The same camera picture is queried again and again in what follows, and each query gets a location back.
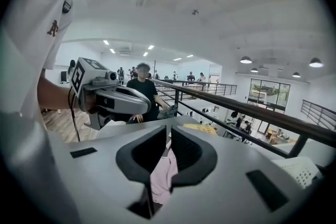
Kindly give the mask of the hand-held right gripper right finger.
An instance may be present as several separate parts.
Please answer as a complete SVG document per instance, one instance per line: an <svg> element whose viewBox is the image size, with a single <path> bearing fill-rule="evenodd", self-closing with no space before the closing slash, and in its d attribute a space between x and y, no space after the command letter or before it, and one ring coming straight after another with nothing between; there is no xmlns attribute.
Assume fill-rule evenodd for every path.
<svg viewBox="0 0 336 224"><path fill-rule="evenodd" d="M157 224L283 224L306 193L256 149L181 126L171 129L178 173Z"/></svg>

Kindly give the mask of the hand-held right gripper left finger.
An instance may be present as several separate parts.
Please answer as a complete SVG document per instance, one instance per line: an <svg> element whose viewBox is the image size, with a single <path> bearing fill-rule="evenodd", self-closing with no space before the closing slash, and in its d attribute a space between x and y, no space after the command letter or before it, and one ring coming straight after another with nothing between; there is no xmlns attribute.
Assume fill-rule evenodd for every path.
<svg viewBox="0 0 336 224"><path fill-rule="evenodd" d="M105 126L95 140L64 143L48 138L60 176L81 224L153 224L150 174L132 157L132 143L144 143L139 157L156 165L166 146L166 126L158 123Z"/></svg>

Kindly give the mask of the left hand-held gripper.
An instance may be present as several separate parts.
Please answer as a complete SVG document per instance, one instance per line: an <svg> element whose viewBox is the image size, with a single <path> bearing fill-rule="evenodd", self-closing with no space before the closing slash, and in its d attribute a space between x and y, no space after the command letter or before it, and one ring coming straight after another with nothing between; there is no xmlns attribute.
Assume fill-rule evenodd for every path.
<svg viewBox="0 0 336 224"><path fill-rule="evenodd" d="M145 114L151 109L151 102L141 92L122 87L117 74L100 62L79 57L75 64L70 64L69 104L73 111L75 104L87 113L86 96L96 95L96 112L89 114L88 126L95 130L102 129L114 118L114 114Z"/></svg>

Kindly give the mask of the pink clothes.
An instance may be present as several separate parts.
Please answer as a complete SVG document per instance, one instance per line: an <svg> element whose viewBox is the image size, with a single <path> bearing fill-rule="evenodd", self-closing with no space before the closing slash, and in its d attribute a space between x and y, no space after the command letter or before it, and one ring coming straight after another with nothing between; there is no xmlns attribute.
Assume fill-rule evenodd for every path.
<svg viewBox="0 0 336 224"><path fill-rule="evenodd" d="M151 173L151 192L153 202L164 205L171 196L172 177L178 174L176 157L170 149L167 156L161 157Z"/></svg>

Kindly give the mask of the white plastic laundry basket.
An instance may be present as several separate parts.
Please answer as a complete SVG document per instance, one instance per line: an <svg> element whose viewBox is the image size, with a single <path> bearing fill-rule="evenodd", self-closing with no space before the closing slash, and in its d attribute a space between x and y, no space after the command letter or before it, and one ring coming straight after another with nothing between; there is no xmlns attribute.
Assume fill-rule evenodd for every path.
<svg viewBox="0 0 336 224"><path fill-rule="evenodd" d="M308 157L275 159L272 162L287 172L302 189L323 178L318 167Z"/></svg>

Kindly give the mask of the person's left forearm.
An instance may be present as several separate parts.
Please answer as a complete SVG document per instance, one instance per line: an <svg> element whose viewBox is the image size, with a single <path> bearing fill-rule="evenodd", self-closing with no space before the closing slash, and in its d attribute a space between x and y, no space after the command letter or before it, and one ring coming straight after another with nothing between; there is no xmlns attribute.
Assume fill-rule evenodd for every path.
<svg viewBox="0 0 336 224"><path fill-rule="evenodd" d="M37 100L41 108L50 110L70 109L69 88L59 87L40 75L37 85Z"/></svg>

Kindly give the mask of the person's left hand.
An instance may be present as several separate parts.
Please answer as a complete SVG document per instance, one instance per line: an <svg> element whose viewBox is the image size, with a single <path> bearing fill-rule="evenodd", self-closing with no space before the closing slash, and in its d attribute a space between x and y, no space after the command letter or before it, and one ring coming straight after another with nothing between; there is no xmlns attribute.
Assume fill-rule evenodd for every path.
<svg viewBox="0 0 336 224"><path fill-rule="evenodd" d="M88 114L93 114L96 112L96 95L90 94L86 96L86 109Z"/></svg>

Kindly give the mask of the grey cloth on railing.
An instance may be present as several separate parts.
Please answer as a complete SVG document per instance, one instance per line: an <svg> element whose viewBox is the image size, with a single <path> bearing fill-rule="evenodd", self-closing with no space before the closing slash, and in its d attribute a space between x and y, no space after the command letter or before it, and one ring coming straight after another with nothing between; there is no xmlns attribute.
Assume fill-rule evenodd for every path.
<svg viewBox="0 0 336 224"><path fill-rule="evenodd" d="M177 105L170 106L168 110L160 110L157 116L158 120L169 119L177 116Z"/></svg>

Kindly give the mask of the black metal railing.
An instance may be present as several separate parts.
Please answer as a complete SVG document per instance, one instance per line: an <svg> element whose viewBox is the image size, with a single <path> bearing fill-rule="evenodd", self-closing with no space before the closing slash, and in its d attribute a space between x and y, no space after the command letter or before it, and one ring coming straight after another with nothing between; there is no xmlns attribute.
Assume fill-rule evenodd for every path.
<svg viewBox="0 0 336 224"><path fill-rule="evenodd" d="M201 115L202 117L216 123L222 128L251 141L253 144L276 154L282 158L294 158L302 155L309 157L317 166L322 169L336 165L336 132L322 128L318 125L304 122L302 120L293 118L291 116L273 112L271 110L263 109L258 106L245 104L230 98L214 95L204 91L193 90L190 87L179 86L174 84L173 81L152 80L156 86L162 86L175 91L172 96L165 90L159 90L164 96L173 100L175 105L183 105L189 110ZM207 101L212 105L227 108L234 112L242 113L243 115L251 116L254 119L266 121L277 127L283 127L286 131L291 131L299 135L298 139L294 142L292 148L286 152L274 145L261 141L240 129L234 127L232 124L225 123L205 112L202 112L181 99L182 95L189 95L197 99Z"/></svg>

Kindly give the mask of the black balcony railing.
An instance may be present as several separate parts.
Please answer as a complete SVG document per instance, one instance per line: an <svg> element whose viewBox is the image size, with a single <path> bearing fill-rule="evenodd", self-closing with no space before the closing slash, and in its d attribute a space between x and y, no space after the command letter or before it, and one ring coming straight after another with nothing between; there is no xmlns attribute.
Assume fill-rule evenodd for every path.
<svg viewBox="0 0 336 224"><path fill-rule="evenodd" d="M193 90L198 90L213 95L228 96L235 95L237 91L237 85L212 83L212 82L199 82L199 81L181 81L183 87L187 87Z"/></svg>
<svg viewBox="0 0 336 224"><path fill-rule="evenodd" d="M307 100L302 101L301 113L313 124L336 131L336 112Z"/></svg>

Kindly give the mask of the large glass window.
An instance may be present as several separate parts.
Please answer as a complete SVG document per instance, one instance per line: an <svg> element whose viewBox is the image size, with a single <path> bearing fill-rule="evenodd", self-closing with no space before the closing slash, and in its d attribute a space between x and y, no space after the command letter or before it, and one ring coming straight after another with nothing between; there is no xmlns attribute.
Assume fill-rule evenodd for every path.
<svg viewBox="0 0 336 224"><path fill-rule="evenodd" d="M251 79L247 102L261 108L284 113L289 92L289 84Z"/></svg>

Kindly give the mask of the person's white shirt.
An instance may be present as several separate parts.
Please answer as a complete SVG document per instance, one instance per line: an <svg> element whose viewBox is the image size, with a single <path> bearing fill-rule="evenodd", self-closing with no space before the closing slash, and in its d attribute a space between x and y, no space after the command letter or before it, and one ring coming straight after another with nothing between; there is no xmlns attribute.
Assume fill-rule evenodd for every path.
<svg viewBox="0 0 336 224"><path fill-rule="evenodd" d="M41 214L36 224L80 224L37 100L39 77L54 67L72 16L72 0L11 0L0 22L0 157L27 208Z"/></svg>

